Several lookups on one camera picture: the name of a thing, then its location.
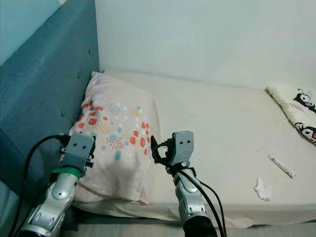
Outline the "white squeezed tube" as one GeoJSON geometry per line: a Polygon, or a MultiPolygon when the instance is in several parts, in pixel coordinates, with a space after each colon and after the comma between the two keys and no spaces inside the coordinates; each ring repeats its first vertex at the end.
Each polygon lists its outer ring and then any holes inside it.
{"type": "Polygon", "coordinates": [[[278,168],[280,168],[289,178],[293,179],[296,177],[296,172],[287,167],[287,165],[283,164],[273,155],[268,155],[267,158],[272,161],[278,168]]]}

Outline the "mattress with beige sheet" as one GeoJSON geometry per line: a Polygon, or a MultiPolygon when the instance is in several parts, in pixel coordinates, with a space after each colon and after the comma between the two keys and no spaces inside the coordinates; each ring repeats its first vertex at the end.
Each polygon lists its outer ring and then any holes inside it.
{"type": "MultiPolygon", "coordinates": [[[[213,85],[135,73],[106,73],[150,92],[159,120],[158,142],[191,131],[191,166],[218,193],[231,228],[316,220],[316,145],[303,138],[273,97],[262,89],[213,85]],[[296,172],[289,178],[267,156],[296,172]],[[271,185],[272,199],[259,199],[257,178],[271,185]]],[[[148,203],[126,199],[74,201],[92,214],[180,221],[171,175],[151,164],[145,181],[148,203]]]]}

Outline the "pink pillow orange print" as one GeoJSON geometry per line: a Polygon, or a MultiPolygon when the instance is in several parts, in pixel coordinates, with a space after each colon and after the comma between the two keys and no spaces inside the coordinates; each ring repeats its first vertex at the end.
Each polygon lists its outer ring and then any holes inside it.
{"type": "Polygon", "coordinates": [[[153,162],[151,136],[159,135],[150,92],[106,73],[93,72],[70,133],[95,136],[93,166],[79,179],[75,199],[126,199],[148,203],[145,181],[153,162]]]}

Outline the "white tissue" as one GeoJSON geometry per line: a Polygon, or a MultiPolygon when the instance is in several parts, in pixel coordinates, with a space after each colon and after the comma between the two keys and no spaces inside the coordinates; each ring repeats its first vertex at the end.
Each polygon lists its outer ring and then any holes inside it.
{"type": "Polygon", "coordinates": [[[253,187],[255,193],[264,201],[270,201],[272,199],[273,189],[271,185],[266,183],[266,181],[262,180],[261,178],[257,178],[255,187],[253,187]]]}

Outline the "cream cartoon print quilt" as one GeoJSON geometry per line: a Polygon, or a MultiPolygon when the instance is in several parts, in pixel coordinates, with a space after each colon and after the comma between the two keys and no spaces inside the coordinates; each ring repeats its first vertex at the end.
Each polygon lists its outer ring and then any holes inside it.
{"type": "Polygon", "coordinates": [[[284,83],[272,83],[266,90],[298,133],[316,145],[316,91],[284,83]]]}

